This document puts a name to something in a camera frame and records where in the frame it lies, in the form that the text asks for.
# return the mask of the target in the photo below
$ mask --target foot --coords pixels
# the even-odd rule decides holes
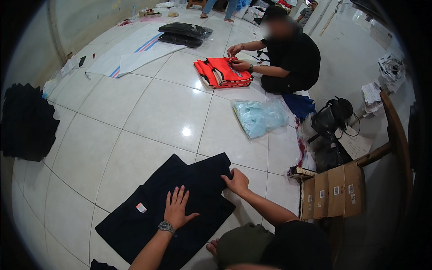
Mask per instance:
[[[219,238],[216,238],[216,240],[210,241],[210,244],[207,244],[206,249],[214,256],[216,257],[216,248],[217,248],[217,242],[219,242]]]

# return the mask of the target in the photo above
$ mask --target silver wristwatch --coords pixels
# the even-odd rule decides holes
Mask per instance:
[[[172,235],[175,234],[174,228],[166,221],[162,221],[161,223],[159,223],[159,229],[161,231],[169,231],[170,233],[172,233]]]

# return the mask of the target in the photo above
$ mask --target white label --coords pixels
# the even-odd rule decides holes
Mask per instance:
[[[146,212],[147,211],[147,209],[143,206],[143,204],[142,203],[139,203],[137,206],[135,206],[137,209],[138,209],[138,211],[140,211],[141,213],[144,213],[144,212]]]

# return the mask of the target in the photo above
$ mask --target water bottle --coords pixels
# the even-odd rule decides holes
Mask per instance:
[[[137,11],[135,10],[135,6],[132,7],[132,17],[131,17],[131,21],[135,21],[137,19]]]

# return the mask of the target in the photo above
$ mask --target person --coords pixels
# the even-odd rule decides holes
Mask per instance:
[[[315,10],[317,5],[318,5],[317,1],[312,1],[311,7],[305,7],[302,11],[300,11],[300,15],[295,21],[298,22],[302,28],[309,20],[309,17],[311,16],[312,12]]]
[[[228,9],[226,10],[225,19],[223,19],[226,22],[234,22],[234,20],[231,19],[235,9],[237,8],[237,2],[238,0],[229,0],[228,3]],[[213,5],[216,3],[216,0],[209,0],[207,1],[206,5],[203,8],[203,13],[201,13],[201,18],[208,18],[207,14],[210,13]]]
[[[300,221],[291,211],[249,190],[249,179],[237,168],[231,174],[232,180],[221,176],[228,189],[253,206],[276,229],[273,234],[262,225],[248,223],[212,240],[206,249],[217,259],[219,267],[228,270],[331,269],[330,245],[318,227]],[[129,270],[156,270],[173,236],[167,227],[176,230],[199,215],[185,216],[189,192],[184,190],[184,186],[176,187],[172,198],[168,192],[164,215],[168,225],[162,228],[159,225],[160,230]]]
[[[270,6],[261,24],[264,39],[230,47],[228,57],[242,50],[257,51],[267,48],[270,66],[254,66],[244,60],[234,60],[231,66],[238,71],[262,74],[261,86],[272,94],[308,90],[317,81],[321,55],[317,45],[303,33],[286,11]]]

